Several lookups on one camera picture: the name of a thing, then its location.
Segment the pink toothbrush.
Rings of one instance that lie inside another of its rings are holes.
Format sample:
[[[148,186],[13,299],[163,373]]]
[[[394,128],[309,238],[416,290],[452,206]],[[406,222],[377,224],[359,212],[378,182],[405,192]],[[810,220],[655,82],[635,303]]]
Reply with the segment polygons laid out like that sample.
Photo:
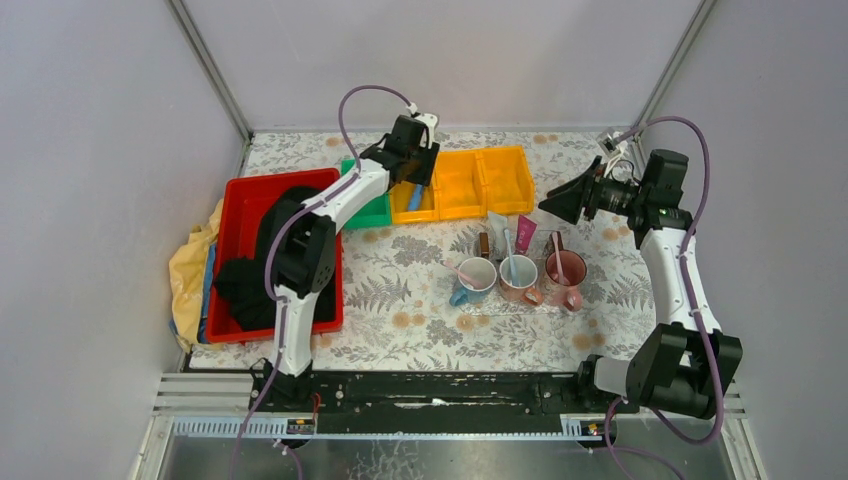
[[[443,262],[442,262],[442,265],[443,265],[445,268],[448,268],[449,270],[452,270],[454,273],[456,273],[456,274],[457,274],[457,276],[458,276],[461,280],[463,280],[464,282],[466,282],[466,283],[467,283],[468,285],[470,285],[472,288],[475,288],[475,289],[480,288],[480,284],[479,284],[479,283],[478,283],[478,282],[477,282],[474,278],[472,278],[472,277],[471,277],[471,276],[469,276],[468,274],[466,274],[466,273],[462,272],[462,271],[461,271],[458,267],[454,266],[451,262],[449,262],[449,261],[443,261]]]
[[[556,273],[557,273],[556,282],[559,285],[567,287],[567,286],[570,285],[570,282],[567,278],[567,275],[566,275],[566,272],[565,272],[565,265],[564,265],[563,259],[562,259],[563,249],[562,249],[561,233],[559,231],[553,232],[552,235],[551,235],[551,240],[552,240],[552,244],[554,246],[553,258],[554,258],[554,265],[556,266]]]

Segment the blue toothpaste tube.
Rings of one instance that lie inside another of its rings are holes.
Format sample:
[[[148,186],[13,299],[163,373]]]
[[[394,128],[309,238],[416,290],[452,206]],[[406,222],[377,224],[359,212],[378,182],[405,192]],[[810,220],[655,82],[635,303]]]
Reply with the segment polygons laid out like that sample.
[[[417,212],[421,207],[424,186],[416,184],[407,203],[408,212]]]

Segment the pink toothpaste tube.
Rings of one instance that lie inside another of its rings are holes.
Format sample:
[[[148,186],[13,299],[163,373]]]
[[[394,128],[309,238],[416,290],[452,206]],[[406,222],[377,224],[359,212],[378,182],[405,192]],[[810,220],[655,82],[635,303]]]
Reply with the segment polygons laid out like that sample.
[[[517,254],[525,255],[527,253],[536,230],[537,223],[534,220],[526,215],[518,216],[514,243],[514,251]]]

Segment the white toothpaste tube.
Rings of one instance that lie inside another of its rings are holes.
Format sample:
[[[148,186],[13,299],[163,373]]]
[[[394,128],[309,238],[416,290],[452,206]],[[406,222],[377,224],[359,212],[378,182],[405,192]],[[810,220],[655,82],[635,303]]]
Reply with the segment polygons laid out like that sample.
[[[506,257],[510,252],[508,219],[506,216],[493,211],[488,211],[487,216],[494,234],[496,249],[503,257]]]

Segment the floral orange-handled mug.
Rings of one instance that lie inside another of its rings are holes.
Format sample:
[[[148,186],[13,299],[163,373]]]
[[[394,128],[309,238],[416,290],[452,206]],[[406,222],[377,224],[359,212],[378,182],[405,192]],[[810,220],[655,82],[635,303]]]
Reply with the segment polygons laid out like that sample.
[[[499,265],[499,289],[507,301],[540,306],[544,295],[536,287],[538,280],[538,267],[526,256],[513,255]]]

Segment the blue ceramic mug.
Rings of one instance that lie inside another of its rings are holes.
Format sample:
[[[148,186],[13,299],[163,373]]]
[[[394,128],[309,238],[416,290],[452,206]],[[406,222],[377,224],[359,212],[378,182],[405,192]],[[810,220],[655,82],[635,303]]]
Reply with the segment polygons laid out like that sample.
[[[458,283],[449,299],[453,307],[481,304],[498,281],[495,265],[483,257],[468,258],[457,269]]]

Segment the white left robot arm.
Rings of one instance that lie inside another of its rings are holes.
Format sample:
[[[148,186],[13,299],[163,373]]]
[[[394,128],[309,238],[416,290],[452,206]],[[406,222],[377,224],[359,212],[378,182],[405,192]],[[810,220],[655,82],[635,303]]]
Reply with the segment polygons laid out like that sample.
[[[288,411],[309,401],[301,376],[312,364],[310,337],[320,293],[337,265],[342,227],[366,204],[401,183],[428,186],[440,145],[439,118],[431,113],[399,116],[388,134],[355,157],[355,165],[319,193],[285,204],[287,215],[274,236],[265,264],[266,292],[277,304],[272,398]]]

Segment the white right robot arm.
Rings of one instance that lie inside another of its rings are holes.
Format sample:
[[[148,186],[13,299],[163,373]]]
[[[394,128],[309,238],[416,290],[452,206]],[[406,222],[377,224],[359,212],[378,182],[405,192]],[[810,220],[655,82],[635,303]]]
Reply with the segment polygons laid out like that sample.
[[[591,355],[578,369],[575,402],[597,412],[613,396],[637,406],[711,419],[743,357],[738,338],[713,315],[697,268],[693,215],[680,208],[685,155],[652,151],[640,180],[605,174],[595,157],[575,179],[549,191],[541,210],[575,224],[600,211],[623,216],[647,265],[656,326],[630,360]]]

